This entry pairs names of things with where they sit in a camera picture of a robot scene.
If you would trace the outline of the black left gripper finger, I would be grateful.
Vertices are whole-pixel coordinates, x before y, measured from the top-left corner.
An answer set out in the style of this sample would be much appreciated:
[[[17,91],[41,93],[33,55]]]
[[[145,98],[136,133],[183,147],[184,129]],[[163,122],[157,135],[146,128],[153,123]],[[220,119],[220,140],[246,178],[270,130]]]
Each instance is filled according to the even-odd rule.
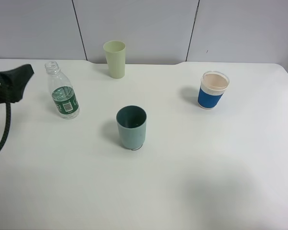
[[[34,75],[30,64],[0,72],[0,104],[22,100],[25,87]]]

